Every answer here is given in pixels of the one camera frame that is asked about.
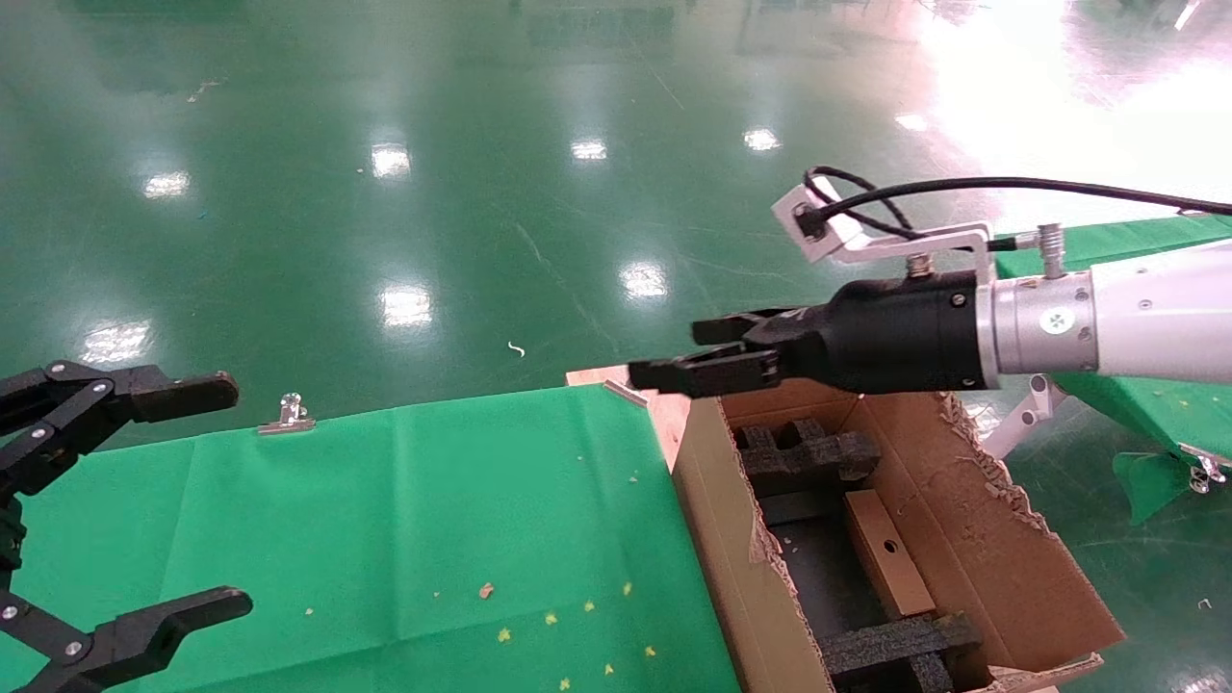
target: cardboard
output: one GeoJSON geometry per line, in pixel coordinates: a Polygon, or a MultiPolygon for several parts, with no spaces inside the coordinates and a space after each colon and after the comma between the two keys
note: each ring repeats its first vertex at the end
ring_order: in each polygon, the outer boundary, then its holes
{"type": "Polygon", "coordinates": [[[853,491],[844,496],[851,543],[864,571],[872,581],[891,619],[926,614],[936,609],[920,571],[912,562],[894,520],[877,492],[853,491]]]}
{"type": "Polygon", "coordinates": [[[965,658],[955,675],[960,691],[1029,693],[1062,684],[1099,667],[1098,651],[1125,638],[1023,488],[979,446],[951,393],[865,397],[788,381],[687,407],[673,400],[659,417],[648,395],[655,427],[679,439],[679,453],[665,446],[668,464],[675,464],[676,492],[747,693],[834,688],[740,467],[731,430],[743,425],[811,417],[832,433],[873,437],[882,460],[867,487],[936,613],[963,612],[983,636],[978,656],[965,658]]]}

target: cable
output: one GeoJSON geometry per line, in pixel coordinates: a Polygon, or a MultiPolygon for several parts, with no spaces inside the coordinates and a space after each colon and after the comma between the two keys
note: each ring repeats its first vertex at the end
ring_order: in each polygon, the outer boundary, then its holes
{"type": "Polygon", "coordinates": [[[906,195],[919,195],[922,192],[941,192],[946,190],[968,190],[973,187],[1021,187],[1031,190],[1055,190],[1058,192],[1076,192],[1079,195],[1093,195],[1096,197],[1112,197],[1116,200],[1129,200],[1131,202],[1146,202],[1148,205],[1165,205],[1195,212],[1209,212],[1212,215],[1232,216],[1232,205],[1225,202],[1211,202],[1207,200],[1195,200],[1193,197],[1180,197],[1177,195],[1163,195],[1159,192],[1145,192],[1129,187],[1114,187],[1110,185],[1095,185],[1090,182],[1071,182],[1064,180],[1052,180],[1046,178],[1009,178],[1009,176],[982,176],[982,178],[947,178],[940,180],[922,180],[919,182],[907,182],[903,185],[891,185],[890,187],[877,187],[869,192],[861,192],[845,200],[830,202],[827,200],[824,207],[812,212],[817,223],[824,223],[839,215],[846,213],[857,218],[850,210],[870,202],[887,203],[893,197],[906,195]]]}
{"type": "Polygon", "coordinates": [[[1010,250],[1018,250],[1018,238],[1013,236],[1007,238],[993,238],[988,242],[989,253],[1007,253],[1010,250]]]}
{"type": "MultiPolygon", "coordinates": [[[[829,195],[822,192],[822,190],[819,187],[817,187],[817,184],[813,182],[813,176],[818,176],[818,175],[827,175],[827,176],[837,178],[839,180],[845,180],[845,181],[848,181],[848,182],[850,182],[853,185],[857,185],[857,186],[867,190],[869,192],[876,192],[878,190],[882,190],[882,189],[878,189],[876,185],[869,182],[867,180],[865,180],[865,179],[862,179],[862,178],[860,178],[860,176],[857,176],[855,174],[848,173],[845,170],[835,169],[833,166],[813,166],[813,168],[808,169],[807,171],[804,171],[804,187],[809,192],[812,192],[813,195],[816,195],[822,202],[827,203],[827,207],[822,207],[822,210],[828,210],[829,205],[837,203],[837,200],[834,200],[829,195]]],[[[897,226],[897,227],[890,226],[886,222],[877,221],[877,219],[875,219],[872,217],[861,215],[860,212],[848,212],[848,216],[851,217],[851,218],[854,218],[855,221],[857,221],[857,222],[860,222],[860,223],[870,227],[870,228],[875,228],[875,229],[885,232],[885,233],[891,233],[893,236],[898,236],[901,238],[906,238],[907,240],[915,240],[918,238],[924,238],[924,234],[917,233],[917,232],[912,231],[912,223],[909,221],[907,221],[907,216],[903,215],[903,212],[898,208],[898,205],[894,205],[888,199],[881,200],[881,203],[885,205],[887,210],[890,210],[890,213],[894,215],[894,218],[898,219],[899,226],[897,226]]],[[[827,219],[829,219],[833,216],[835,216],[835,215],[827,215],[827,216],[822,217],[821,221],[827,221],[827,219]]]]}

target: metal cylinder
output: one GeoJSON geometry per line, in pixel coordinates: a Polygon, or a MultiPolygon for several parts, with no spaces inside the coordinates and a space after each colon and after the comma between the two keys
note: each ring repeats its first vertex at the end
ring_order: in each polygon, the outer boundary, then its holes
{"type": "Polygon", "coordinates": [[[1066,232],[1061,224],[1040,226],[1040,256],[1044,258],[1044,279],[1066,276],[1066,232]]]}
{"type": "Polygon", "coordinates": [[[993,326],[1000,372],[1093,371],[1099,334],[1090,273],[1055,281],[1040,277],[993,282],[993,326]]]}
{"type": "Polygon", "coordinates": [[[1025,231],[1023,233],[1014,236],[1014,245],[1019,250],[1026,250],[1027,248],[1040,247],[1040,232],[1039,231],[1025,231]]]}

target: green floor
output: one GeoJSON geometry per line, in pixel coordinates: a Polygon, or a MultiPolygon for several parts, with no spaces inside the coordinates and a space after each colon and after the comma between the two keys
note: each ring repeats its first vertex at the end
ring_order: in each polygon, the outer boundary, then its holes
{"type": "MultiPolygon", "coordinates": [[[[288,390],[336,417],[557,385],[856,276],[807,265],[769,213],[811,164],[1226,199],[1230,55],[1214,1],[5,2],[0,372],[68,356],[241,383],[237,409],[121,444],[253,427],[288,390]]],[[[1037,192],[907,210],[1159,213],[1037,192]]],[[[1109,461],[1146,443],[1061,414],[1015,480],[1131,638],[1067,691],[1232,689],[1232,490],[1131,530],[1109,461]]]]}

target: green table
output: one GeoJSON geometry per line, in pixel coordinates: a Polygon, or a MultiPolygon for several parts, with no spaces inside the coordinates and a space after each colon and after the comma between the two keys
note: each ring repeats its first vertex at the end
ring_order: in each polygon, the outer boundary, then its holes
{"type": "MultiPolygon", "coordinates": [[[[1066,266],[1084,270],[1098,263],[1179,250],[1232,237],[1232,218],[1218,216],[1147,219],[1088,226],[1066,234],[1066,266]]],[[[1042,271],[1037,254],[997,255],[1000,276],[1025,276],[1042,271]]],[[[1175,382],[1094,374],[1055,376],[1069,395],[1114,420],[1159,441],[1181,459],[1179,443],[1232,457],[1232,386],[1175,382]]],[[[1119,455],[1117,476],[1133,504],[1140,523],[1188,488],[1188,471],[1158,455],[1119,455]]]]}
{"type": "MultiPolygon", "coordinates": [[[[131,691],[739,691],[649,418],[600,386],[100,453],[26,507],[14,589],[80,628],[253,596],[131,691]]],[[[0,638],[0,691],[42,663],[0,638]]]]}

